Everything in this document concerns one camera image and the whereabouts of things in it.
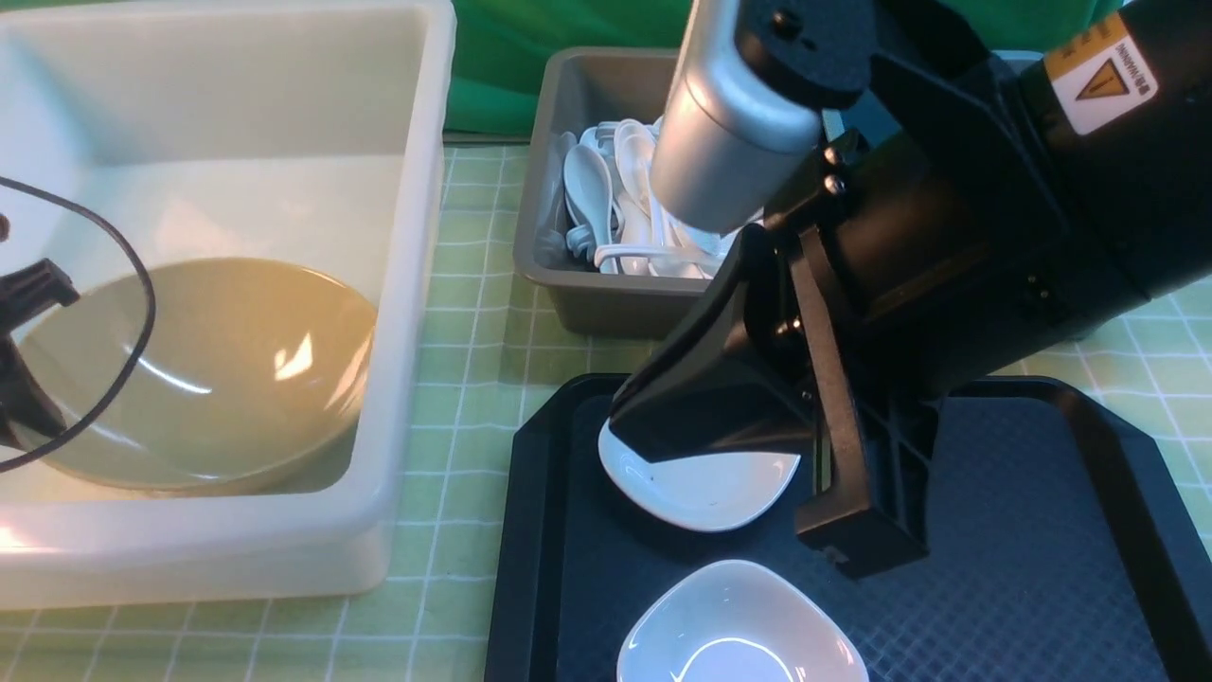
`gray plastic bin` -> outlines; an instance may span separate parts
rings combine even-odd
[[[551,57],[543,75],[514,241],[518,271],[545,287],[565,328],[663,338],[707,288],[702,279],[601,274],[568,254],[562,162],[556,141],[590,125],[662,114],[678,52],[577,47]]]

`green backdrop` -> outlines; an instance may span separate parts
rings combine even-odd
[[[90,0],[0,0],[2,8]],[[1122,0],[944,0],[990,47],[1050,50]],[[543,67],[576,45],[674,47],[690,0],[453,0],[458,15],[451,130],[528,134]]]

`black serving tray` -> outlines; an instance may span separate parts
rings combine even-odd
[[[486,680],[613,680],[652,602],[747,558],[817,602],[875,681],[1212,681],[1212,562],[1161,455],[1071,388],[989,379],[948,399],[930,557],[854,581],[795,538],[812,466],[722,534],[619,493],[596,436],[623,379],[570,382],[514,439]]]

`table surface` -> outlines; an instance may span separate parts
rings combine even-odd
[[[447,148],[390,577],[350,598],[0,613],[2,680],[479,682],[513,432],[650,344],[565,331],[513,271],[526,148]],[[1004,371],[1063,379],[1157,439],[1212,552],[1212,282]]]

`yellow warning sticker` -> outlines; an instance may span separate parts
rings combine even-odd
[[[1044,68],[1048,71],[1048,78],[1056,80],[1127,36],[1128,28],[1124,25],[1120,13],[1114,12],[1069,42],[1048,52],[1044,57]]]
[[[1044,68],[1077,134],[1094,132],[1157,93],[1157,79],[1119,13],[1048,53]]]

